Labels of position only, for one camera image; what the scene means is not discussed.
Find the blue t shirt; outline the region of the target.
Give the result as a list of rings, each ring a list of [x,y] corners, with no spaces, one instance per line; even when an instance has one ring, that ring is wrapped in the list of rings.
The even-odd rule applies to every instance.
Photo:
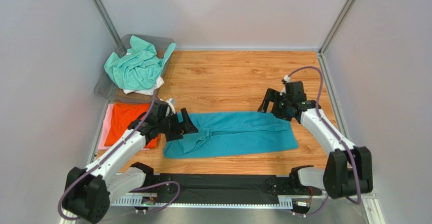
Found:
[[[288,151],[299,147],[291,123],[270,113],[193,113],[190,119],[198,132],[167,142],[164,157],[224,157]]]

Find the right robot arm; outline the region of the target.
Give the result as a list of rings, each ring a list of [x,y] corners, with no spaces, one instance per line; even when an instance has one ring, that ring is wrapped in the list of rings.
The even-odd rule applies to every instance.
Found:
[[[327,118],[319,100],[308,100],[303,83],[284,82],[284,90],[267,89],[258,108],[276,118],[295,119],[306,128],[326,153],[325,169],[312,165],[293,168],[290,177],[297,185],[324,190],[332,199],[361,196],[373,190],[372,154],[348,140]]]

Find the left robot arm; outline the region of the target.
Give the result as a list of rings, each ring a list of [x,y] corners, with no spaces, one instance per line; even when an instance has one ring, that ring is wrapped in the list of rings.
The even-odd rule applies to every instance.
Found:
[[[186,108],[177,113],[170,102],[153,100],[101,157],[84,168],[74,167],[69,171],[64,193],[57,204],[59,215],[66,220],[82,218],[98,223],[109,207],[129,192],[153,191],[163,185],[178,184],[172,180],[154,182],[153,168],[140,162],[123,173],[119,170],[160,134],[165,135],[167,141],[173,141],[197,132]]]

